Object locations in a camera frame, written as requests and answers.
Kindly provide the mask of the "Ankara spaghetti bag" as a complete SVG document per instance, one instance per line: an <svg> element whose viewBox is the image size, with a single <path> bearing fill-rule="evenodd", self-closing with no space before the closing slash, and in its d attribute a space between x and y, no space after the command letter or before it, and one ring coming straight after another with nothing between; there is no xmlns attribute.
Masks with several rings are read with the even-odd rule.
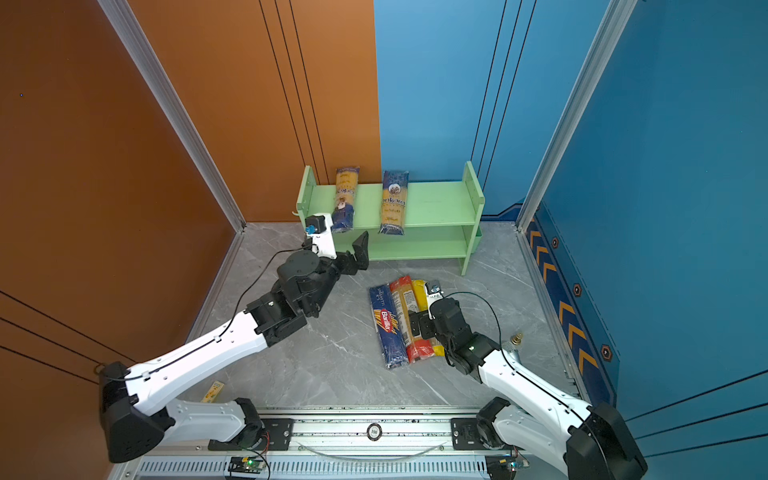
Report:
<svg viewBox="0 0 768 480"><path fill-rule="evenodd" d="M380 234L404 234L408 183L409 171L394 170L384 172L380 211Z"/></svg>
<svg viewBox="0 0 768 480"><path fill-rule="evenodd" d="M331 229L334 233L349 231L354 226L359 172L359 167L342 167L336 171L334 210L331 214Z"/></svg>

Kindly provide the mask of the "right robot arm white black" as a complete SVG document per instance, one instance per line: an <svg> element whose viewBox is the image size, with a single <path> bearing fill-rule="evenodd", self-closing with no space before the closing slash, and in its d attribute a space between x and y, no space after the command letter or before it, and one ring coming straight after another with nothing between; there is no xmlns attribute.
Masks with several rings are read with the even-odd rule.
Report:
<svg viewBox="0 0 768 480"><path fill-rule="evenodd" d="M498 392L477 416L491 448L518 447L570 479L640 479L648 464L621 414L543 380L501 346L474 332L459 302L441 294L417 313L421 333L443 346L448 364Z"/></svg>

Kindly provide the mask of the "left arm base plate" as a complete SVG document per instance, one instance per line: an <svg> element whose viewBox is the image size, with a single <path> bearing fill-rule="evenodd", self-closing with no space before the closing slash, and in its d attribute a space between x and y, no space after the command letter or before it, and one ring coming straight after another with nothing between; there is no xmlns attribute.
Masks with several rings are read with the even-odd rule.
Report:
<svg viewBox="0 0 768 480"><path fill-rule="evenodd" d="M210 440L209 451L257 450L259 452L287 451L289 449L294 420L292 418L267 418L247 424L232 440Z"/></svg>

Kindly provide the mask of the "right circuit board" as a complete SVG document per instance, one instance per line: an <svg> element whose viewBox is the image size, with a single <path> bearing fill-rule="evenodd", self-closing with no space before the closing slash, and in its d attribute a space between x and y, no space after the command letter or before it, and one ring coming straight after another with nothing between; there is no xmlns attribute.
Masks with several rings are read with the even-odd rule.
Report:
<svg viewBox="0 0 768 480"><path fill-rule="evenodd" d="M530 467L527 459L511 456L486 456L485 464L491 480L514 480L520 470Z"/></svg>

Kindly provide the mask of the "green metal two-tier shelf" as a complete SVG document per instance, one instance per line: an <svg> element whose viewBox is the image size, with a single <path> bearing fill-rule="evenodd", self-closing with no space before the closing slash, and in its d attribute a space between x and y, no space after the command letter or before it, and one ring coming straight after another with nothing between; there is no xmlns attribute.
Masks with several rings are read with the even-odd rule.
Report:
<svg viewBox="0 0 768 480"><path fill-rule="evenodd" d="M388 235L379 232L382 185L358 185L353 229L333 235L334 249L351 251L353 242L368 232L373 261L457 259L464 275L482 238L479 223L485 205L473 165L464 165L459 181L411 182L407 191L404 233Z"/></svg>

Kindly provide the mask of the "small yellow tag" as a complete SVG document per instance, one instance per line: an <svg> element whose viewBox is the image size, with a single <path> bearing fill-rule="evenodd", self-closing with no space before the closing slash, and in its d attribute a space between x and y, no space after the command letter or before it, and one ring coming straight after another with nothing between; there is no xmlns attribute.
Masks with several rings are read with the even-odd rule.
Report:
<svg viewBox="0 0 768 480"><path fill-rule="evenodd" d="M218 396L225 388L225 384L221 381L215 380L212 382L205 395L202 398L203 403L213 403L217 400Z"/></svg>

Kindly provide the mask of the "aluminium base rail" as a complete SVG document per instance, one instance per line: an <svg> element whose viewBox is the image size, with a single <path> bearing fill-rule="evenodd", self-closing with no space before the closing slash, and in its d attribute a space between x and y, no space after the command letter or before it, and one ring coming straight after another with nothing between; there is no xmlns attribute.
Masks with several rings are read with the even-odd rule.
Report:
<svg viewBox="0 0 768 480"><path fill-rule="evenodd" d="M450 420L476 418L471 411L338 410L267 411L262 419L292 418L287 451L209 451L208 441L158 446L116 464L113 479L235 479L227 475L233 456L258 456L270 479L490 479L486 456L525 458L534 471L570 479L558 469L511 446L510 450L453 449ZM520 470L515 479L525 477Z"/></svg>

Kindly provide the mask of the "left circuit board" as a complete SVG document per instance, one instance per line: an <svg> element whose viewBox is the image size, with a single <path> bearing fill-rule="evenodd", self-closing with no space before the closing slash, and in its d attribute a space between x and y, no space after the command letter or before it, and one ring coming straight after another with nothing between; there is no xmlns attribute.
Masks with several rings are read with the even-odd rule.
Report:
<svg viewBox="0 0 768 480"><path fill-rule="evenodd" d="M235 479L270 479L271 469L261 457L233 456L227 467L227 475Z"/></svg>

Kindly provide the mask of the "yellow pasta bag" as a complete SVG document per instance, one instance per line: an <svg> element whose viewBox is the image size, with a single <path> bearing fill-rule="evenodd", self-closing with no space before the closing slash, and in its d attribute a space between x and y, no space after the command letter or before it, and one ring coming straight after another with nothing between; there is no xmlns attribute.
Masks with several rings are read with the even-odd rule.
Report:
<svg viewBox="0 0 768 480"><path fill-rule="evenodd" d="M427 290L426 282L424 280L415 279L412 281L417 304L419 306L419 312L427 309ZM444 347L435 338L430 340L434 353L439 357L445 356Z"/></svg>

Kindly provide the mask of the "circuit board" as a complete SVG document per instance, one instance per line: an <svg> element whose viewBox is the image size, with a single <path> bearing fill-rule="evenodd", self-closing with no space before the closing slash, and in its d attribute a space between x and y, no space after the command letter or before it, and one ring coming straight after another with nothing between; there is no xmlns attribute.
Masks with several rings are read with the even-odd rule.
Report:
<svg viewBox="0 0 768 480"><path fill-rule="evenodd" d="M227 475L235 479L270 479L271 469L261 457L233 456L227 467Z"/></svg>
<svg viewBox="0 0 768 480"><path fill-rule="evenodd" d="M511 456L486 456L485 464L491 480L514 480L520 470L530 467L527 459Z"/></svg>

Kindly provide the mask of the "blue Barilla spaghetti box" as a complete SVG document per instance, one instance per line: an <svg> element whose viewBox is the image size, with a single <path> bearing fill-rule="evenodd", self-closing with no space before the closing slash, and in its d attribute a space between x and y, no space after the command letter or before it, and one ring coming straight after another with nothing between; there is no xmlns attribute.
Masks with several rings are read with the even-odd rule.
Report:
<svg viewBox="0 0 768 480"><path fill-rule="evenodd" d="M409 362L407 349L389 286L370 287L368 293L386 368L406 365Z"/></svg>

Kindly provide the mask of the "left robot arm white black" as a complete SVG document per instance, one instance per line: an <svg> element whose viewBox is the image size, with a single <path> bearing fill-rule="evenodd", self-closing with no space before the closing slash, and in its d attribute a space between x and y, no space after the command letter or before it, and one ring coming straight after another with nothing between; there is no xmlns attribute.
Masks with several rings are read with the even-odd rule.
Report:
<svg viewBox="0 0 768 480"><path fill-rule="evenodd" d="M206 335L153 360L120 362L99 373L99 420L108 458L137 459L159 445L206 440L214 450L258 447L266 427L251 400L221 405L179 400L204 378L262 352L318 317L337 281L369 266L368 233L350 252L334 248L331 233L310 235L288 251L272 288Z"/></svg>

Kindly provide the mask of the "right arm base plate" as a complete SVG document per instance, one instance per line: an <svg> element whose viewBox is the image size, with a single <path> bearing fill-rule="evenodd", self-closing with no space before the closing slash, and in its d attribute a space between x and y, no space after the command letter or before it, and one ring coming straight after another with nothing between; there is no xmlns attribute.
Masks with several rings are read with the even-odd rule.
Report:
<svg viewBox="0 0 768 480"><path fill-rule="evenodd" d="M453 449L470 450L510 450L511 446L502 441L492 425L476 418L452 418L450 420Z"/></svg>

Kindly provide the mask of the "red-ended clear spaghetti bag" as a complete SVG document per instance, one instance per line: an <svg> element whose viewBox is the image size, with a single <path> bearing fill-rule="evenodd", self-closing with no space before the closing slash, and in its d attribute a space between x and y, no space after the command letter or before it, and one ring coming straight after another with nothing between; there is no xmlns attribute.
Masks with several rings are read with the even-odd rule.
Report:
<svg viewBox="0 0 768 480"><path fill-rule="evenodd" d="M410 276L403 276L389 285L397 310L409 363L415 363L435 355L432 343L424 339L416 319L416 314L422 311Z"/></svg>

